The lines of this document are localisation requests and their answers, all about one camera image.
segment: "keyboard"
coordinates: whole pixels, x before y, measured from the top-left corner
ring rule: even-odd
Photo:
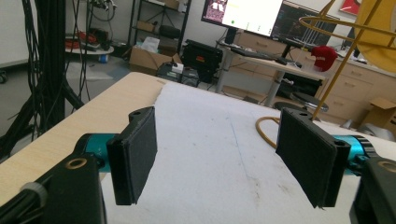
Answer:
[[[234,48],[232,48],[231,51],[249,58],[257,58],[257,59],[263,59],[269,61],[275,59],[273,56],[265,54],[263,52],[254,52],[254,51],[248,51],[244,49],[234,49]]]

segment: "computer monitor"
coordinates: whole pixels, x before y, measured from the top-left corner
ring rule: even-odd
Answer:
[[[228,28],[226,44],[232,44],[237,29],[270,36],[282,0],[205,0],[201,21]]]
[[[314,17],[318,14],[319,12],[312,8],[284,1],[277,15],[271,37],[298,41],[310,46],[327,45],[330,39],[329,35],[309,29],[299,22],[301,17]],[[327,15],[326,17],[329,19],[339,20],[338,18],[330,15]],[[317,22],[316,27],[332,33],[336,24],[321,21]]]
[[[351,29],[350,29],[350,31],[349,31],[347,37],[352,38],[352,39],[355,39],[355,29],[354,29],[354,28],[351,28]],[[341,49],[346,50],[347,47],[350,47],[351,45],[352,45],[352,42],[351,42],[351,41],[344,40],[344,41],[343,41],[343,44],[341,45]],[[361,54],[361,52],[358,50],[358,48],[355,48],[354,51],[353,51],[353,56],[354,56],[355,58],[358,58],[360,54]]]

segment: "cardboard box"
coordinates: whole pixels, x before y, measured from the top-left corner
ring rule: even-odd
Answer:
[[[137,29],[140,30],[145,30],[145,31],[149,31],[149,32],[153,32],[155,26],[149,22],[146,21],[138,21],[137,25],[136,25]]]
[[[390,130],[396,136],[396,104],[382,97],[375,98],[370,103],[373,108],[361,124],[372,123]]]
[[[181,63],[178,54],[170,57],[163,54],[152,53],[144,49],[133,47],[129,64],[131,71],[133,72],[141,72],[156,76],[158,68],[163,63],[172,62],[172,59],[175,63]]]
[[[174,9],[178,10],[179,2],[177,0],[164,0],[164,2],[167,7],[174,8]]]

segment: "black chair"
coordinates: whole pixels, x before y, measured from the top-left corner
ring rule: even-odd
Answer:
[[[290,94],[290,99],[299,103],[303,107],[299,107],[297,105],[291,104],[291,103],[286,103],[286,102],[276,102],[274,103],[274,108],[277,110],[282,111],[282,108],[291,108],[291,109],[296,109],[296,110],[301,110],[302,112],[305,112],[308,115],[312,114],[307,110],[308,108],[312,109],[317,109],[320,100],[310,96],[308,94],[302,93],[302,92],[297,92],[294,91]],[[329,110],[329,107],[326,104],[323,104],[320,108],[321,111],[327,112]]]

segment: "table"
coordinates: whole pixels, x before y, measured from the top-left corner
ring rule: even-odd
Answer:
[[[304,69],[300,69],[299,67],[295,66],[294,64],[288,64],[288,65],[283,65],[281,63],[276,63],[275,61],[268,61],[268,60],[262,60],[262,59],[256,59],[256,58],[249,58],[245,57],[236,53],[231,52],[229,49],[225,49],[225,61],[222,65],[221,72],[219,75],[219,82],[216,87],[216,92],[219,93],[222,90],[223,83],[224,83],[224,77],[225,77],[225,72],[229,71],[231,62],[233,61],[233,57],[239,57],[242,60],[248,62],[248,63],[256,63],[259,65],[264,65],[268,66],[271,68],[275,68],[277,70],[276,76],[272,82],[271,88],[268,92],[268,96],[265,99],[264,105],[265,106],[271,106],[272,102],[274,101],[274,98],[276,96],[276,92],[279,89],[280,83],[282,82],[283,76],[285,73],[291,73],[296,76],[300,77],[307,77],[311,79],[316,79],[316,80],[323,80],[326,77],[324,75],[314,73],[312,71],[305,71]]]
[[[110,46],[108,50],[104,50],[98,48],[97,50],[81,50],[81,49],[65,49],[66,53],[74,53],[74,54],[85,54],[87,55],[98,55],[99,63],[107,63],[108,62],[108,55],[114,51],[114,48]]]
[[[103,191],[110,223],[121,223],[117,218],[129,223],[348,220],[360,179],[344,177],[335,208],[313,209],[281,159],[255,131],[257,118],[279,116],[279,111],[139,73],[123,78],[0,164],[0,204],[69,155],[84,133],[119,133],[128,124],[130,112],[154,103],[159,152],[148,183],[137,205],[119,207],[111,198],[111,180],[105,177]],[[165,113],[165,108],[173,112]],[[332,134],[353,133],[317,125]],[[276,137],[276,127],[266,123],[262,127]],[[367,138],[380,156],[396,160],[396,143]]]

